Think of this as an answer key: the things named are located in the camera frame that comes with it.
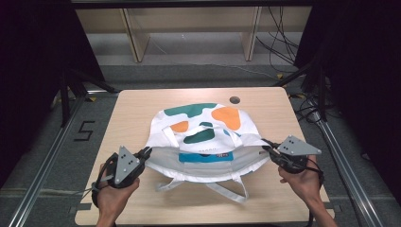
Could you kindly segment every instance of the orange patch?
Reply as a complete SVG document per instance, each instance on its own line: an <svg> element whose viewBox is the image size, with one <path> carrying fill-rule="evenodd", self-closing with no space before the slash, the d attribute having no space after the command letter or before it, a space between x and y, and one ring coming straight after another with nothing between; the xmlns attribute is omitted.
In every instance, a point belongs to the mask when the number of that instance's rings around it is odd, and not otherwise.
<svg viewBox="0 0 401 227"><path fill-rule="evenodd" d="M180 123L177 123L175 125L170 126L172 130L175 132L185 132L188 130L189 123L187 121L182 121Z"/></svg>
<svg viewBox="0 0 401 227"><path fill-rule="evenodd" d="M212 111L212 116L216 120L224 122L227 128L236 131L241 126L241 120L239 118L239 112L235 108L222 107Z"/></svg>

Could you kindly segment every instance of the controller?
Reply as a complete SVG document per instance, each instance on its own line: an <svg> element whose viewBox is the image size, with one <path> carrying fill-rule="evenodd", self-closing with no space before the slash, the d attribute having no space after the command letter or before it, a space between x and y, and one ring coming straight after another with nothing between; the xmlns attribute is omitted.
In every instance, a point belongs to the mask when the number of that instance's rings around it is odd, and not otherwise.
<svg viewBox="0 0 401 227"><path fill-rule="evenodd" d="M107 176L112 176L108 183L114 188L130 186L144 172L145 161L150 157L149 147L131 154L125 147L120 147L118 159L107 167Z"/></svg>
<svg viewBox="0 0 401 227"><path fill-rule="evenodd" d="M271 160L286 172L297 174L306 169L307 155L321 154L322 151L308 143L289 135L282 144L275 144L263 139L269 146L262 146L270 154Z"/></svg>

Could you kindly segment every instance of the wrist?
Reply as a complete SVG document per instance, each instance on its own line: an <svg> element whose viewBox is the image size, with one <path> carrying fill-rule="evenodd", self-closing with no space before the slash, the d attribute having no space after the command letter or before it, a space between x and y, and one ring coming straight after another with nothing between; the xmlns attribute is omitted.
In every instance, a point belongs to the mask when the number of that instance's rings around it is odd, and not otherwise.
<svg viewBox="0 0 401 227"><path fill-rule="evenodd" d="M321 210L325 210L324 203L320 197L310 198L305 200L306 206L312 212L319 212Z"/></svg>
<svg viewBox="0 0 401 227"><path fill-rule="evenodd" d="M96 227L113 227L117 218L113 216L99 215Z"/></svg>

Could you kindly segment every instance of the bag handle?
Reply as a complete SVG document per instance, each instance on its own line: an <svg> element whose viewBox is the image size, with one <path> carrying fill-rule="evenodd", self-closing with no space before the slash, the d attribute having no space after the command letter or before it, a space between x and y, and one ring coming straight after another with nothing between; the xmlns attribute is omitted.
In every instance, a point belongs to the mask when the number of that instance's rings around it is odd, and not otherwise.
<svg viewBox="0 0 401 227"><path fill-rule="evenodd" d="M222 195L222 196L224 196L224 197L226 197L226 198L228 198L228 199L230 199L232 201L236 201L236 202L239 202L239 203L245 202L248 199L249 194L248 194L247 189L245 188L244 183L241 181L241 177L240 176L236 176L235 178L233 178L233 181L236 182L236 183L239 183L242 186L242 189L244 190L245 196L241 196L239 194L236 194L235 192L233 192L233 191L231 191L231 190L229 190L229 189L227 189L227 188L225 188L225 187L223 187L223 186L221 186L221 185L219 185L217 183L206 183L206 186L208 186L210 189L218 192L220 195Z"/></svg>
<svg viewBox="0 0 401 227"><path fill-rule="evenodd" d="M242 144L242 140L241 138L233 131L229 130L229 129L225 129L221 126L215 126L215 127L208 127L208 126L197 126L196 128L190 130L190 131L186 131L186 132L174 132L171 127L165 127L164 129L162 129L163 133L165 134L166 138L168 139L168 141L170 142L170 145L173 148L179 148L180 144L177 141L176 138L176 134L180 134L180 135L184 135L184 136L191 136L194 135L196 133L199 133L201 131L205 131L205 130L210 130L210 129L224 129L227 131L227 133L230 135L231 140L233 141L233 144L236 148L241 147Z"/></svg>
<svg viewBox="0 0 401 227"><path fill-rule="evenodd" d="M233 176L233 181L236 183L239 183L242 186L242 189L244 190L244 194L245 196L241 196L236 194L235 192L217 184L217 183L205 183L205 185L207 187L209 187L210 189L218 192L220 195L226 197L227 199L230 199L232 201L236 201L239 203L243 203L245 202L248 197L248 191L245 188L244 183L241 181L241 177L240 176ZM177 186L179 186L180 184L182 184L184 181L181 180L181 178L178 176L176 178L174 178L170 183L167 184L163 184L163 183L159 183L156 187L156 191L160 192L160 191L168 191L171 190Z"/></svg>

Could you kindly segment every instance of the finger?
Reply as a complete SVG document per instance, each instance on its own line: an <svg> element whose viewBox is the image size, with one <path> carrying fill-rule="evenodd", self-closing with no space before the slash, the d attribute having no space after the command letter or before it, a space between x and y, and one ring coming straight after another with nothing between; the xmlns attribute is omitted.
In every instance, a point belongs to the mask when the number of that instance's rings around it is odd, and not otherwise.
<svg viewBox="0 0 401 227"><path fill-rule="evenodd" d="M101 169L104 167L104 163L103 164L100 164L100 169L99 169L99 172L101 171Z"/></svg>
<svg viewBox="0 0 401 227"><path fill-rule="evenodd" d="M284 178L286 175L286 171L283 168L281 168L280 166L278 166L277 170L278 170L278 175L280 175L281 177Z"/></svg>
<svg viewBox="0 0 401 227"><path fill-rule="evenodd" d="M139 183L141 182L141 180L139 178L136 178L132 185L130 186L132 191L136 190L139 187Z"/></svg>

